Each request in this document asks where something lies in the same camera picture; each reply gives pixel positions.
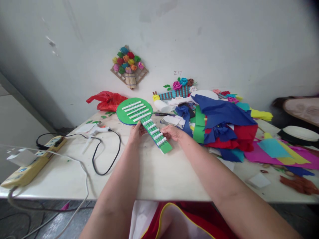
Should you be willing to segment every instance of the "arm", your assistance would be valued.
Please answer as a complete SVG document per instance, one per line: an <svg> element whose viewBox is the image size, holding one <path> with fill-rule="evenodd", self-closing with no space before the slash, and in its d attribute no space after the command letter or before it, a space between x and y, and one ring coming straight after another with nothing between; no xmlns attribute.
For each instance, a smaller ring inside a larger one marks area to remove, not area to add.
<svg viewBox="0 0 319 239"><path fill-rule="evenodd" d="M128 238L139 183L139 143L145 128L131 128L128 143L104 186L80 238Z"/></svg>
<svg viewBox="0 0 319 239"><path fill-rule="evenodd" d="M301 238L270 205L189 135L171 125L161 132L180 144L205 190L239 238Z"/></svg>

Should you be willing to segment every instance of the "hand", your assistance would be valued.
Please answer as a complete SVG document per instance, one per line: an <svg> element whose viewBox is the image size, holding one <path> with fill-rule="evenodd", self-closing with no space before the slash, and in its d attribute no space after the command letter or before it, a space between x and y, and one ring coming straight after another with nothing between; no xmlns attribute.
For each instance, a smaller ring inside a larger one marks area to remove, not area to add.
<svg viewBox="0 0 319 239"><path fill-rule="evenodd" d="M136 125L131 127L130 137L128 143L140 143L143 134L147 133L144 126L139 121Z"/></svg>
<svg viewBox="0 0 319 239"><path fill-rule="evenodd" d="M163 135L167 139L172 138L174 141L178 141L184 133L182 130L180 130L172 125L168 125L168 126L162 128L160 131L163 133Z"/></svg>

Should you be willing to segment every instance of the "blue paper flower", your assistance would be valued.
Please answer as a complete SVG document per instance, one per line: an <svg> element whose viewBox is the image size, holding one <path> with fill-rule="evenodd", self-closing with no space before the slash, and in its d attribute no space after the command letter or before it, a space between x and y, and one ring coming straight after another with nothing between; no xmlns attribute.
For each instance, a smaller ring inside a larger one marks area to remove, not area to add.
<svg viewBox="0 0 319 239"><path fill-rule="evenodd" d="M186 79L186 78L181 78L181 80L179 81L179 83L180 83L182 86L185 86L185 85L187 85L187 79Z"/></svg>
<svg viewBox="0 0 319 239"><path fill-rule="evenodd" d="M122 67L125 69L125 68L129 67L129 65L128 65L128 63L124 63L124 64L122 65Z"/></svg>
<svg viewBox="0 0 319 239"><path fill-rule="evenodd" d="M120 51L124 54L127 55L127 53L129 53L129 50L126 47L121 47Z"/></svg>

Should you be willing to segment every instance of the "teal paper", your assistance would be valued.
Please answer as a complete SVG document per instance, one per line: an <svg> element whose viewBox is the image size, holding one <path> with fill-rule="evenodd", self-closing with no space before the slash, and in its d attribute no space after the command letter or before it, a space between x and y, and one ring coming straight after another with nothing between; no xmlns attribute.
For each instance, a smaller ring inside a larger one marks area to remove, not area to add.
<svg viewBox="0 0 319 239"><path fill-rule="evenodd" d="M264 139L257 143L271 158L291 157L290 154L274 138Z"/></svg>
<svg viewBox="0 0 319 239"><path fill-rule="evenodd" d="M250 107L247 103L238 102L236 104L239 108L242 108L244 111L250 110Z"/></svg>

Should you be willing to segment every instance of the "white wall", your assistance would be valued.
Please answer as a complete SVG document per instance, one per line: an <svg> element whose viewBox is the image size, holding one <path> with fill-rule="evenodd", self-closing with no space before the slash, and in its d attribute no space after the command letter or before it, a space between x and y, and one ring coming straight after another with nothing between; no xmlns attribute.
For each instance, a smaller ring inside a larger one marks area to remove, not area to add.
<svg viewBox="0 0 319 239"><path fill-rule="evenodd" d="M319 35L303 0L0 0L0 71L55 127L96 112L102 90L151 100L174 71L258 110L319 88ZM57 45L52 54L48 36ZM128 44L149 75L131 91L111 72Z"/></svg>

